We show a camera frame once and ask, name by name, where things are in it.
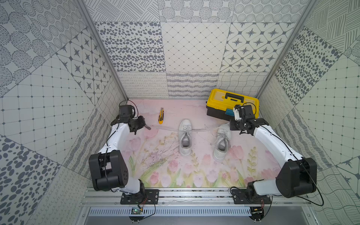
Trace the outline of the white sneaker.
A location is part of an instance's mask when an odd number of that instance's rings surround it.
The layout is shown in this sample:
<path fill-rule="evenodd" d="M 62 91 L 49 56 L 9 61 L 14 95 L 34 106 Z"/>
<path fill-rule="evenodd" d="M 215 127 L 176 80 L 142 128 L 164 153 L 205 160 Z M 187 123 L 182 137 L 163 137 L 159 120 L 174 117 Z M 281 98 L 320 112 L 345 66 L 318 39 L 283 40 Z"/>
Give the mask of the white sneaker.
<path fill-rule="evenodd" d="M 217 139 L 214 145 L 213 157 L 222 161 L 230 149 L 231 130 L 228 123 L 222 124 L 217 130 Z"/>
<path fill-rule="evenodd" d="M 179 125 L 178 141 L 179 152 L 182 156 L 189 156 L 192 153 L 193 139 L 192 139 L 192 123 L 189 119 L 184 119 Z"/>

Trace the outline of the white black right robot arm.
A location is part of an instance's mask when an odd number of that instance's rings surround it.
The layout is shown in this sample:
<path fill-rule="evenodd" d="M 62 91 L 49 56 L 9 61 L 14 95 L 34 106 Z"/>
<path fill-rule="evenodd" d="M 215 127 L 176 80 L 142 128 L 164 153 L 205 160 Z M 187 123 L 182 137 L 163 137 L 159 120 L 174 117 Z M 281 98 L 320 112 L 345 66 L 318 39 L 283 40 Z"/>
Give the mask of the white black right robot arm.
<path fill-rule="evenodd" d="M 236 105 L 230 129 L 250 134 L 270 151 L 281 167 L 274 179 L 252 181 L 247 185 L 247 198 L 252 201 L 267 196 L 299 197 L 319 191 L 317 163 L 292 149 L 263 118 L 256 118 L 250 105 Z"/>

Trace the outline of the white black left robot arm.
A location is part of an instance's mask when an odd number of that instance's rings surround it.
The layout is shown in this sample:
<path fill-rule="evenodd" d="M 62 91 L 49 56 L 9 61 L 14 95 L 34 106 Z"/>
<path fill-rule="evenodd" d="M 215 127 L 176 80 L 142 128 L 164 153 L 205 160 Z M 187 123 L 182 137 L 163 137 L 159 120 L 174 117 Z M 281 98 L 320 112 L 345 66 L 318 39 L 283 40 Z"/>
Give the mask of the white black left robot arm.
<path fill-rule="evenodd" d="M 120 191 L 131 203 L 146 201 L 144 184 L 129 176 L 121 149 L 126 147 L 127 136 L 146 126 L 142 116 L 136 117 L 136 108 L 119 106 L 119 114 L 111 122 L 110 136 L 98 153 L 90 155 L 89 167 L 95 191 Z"/>

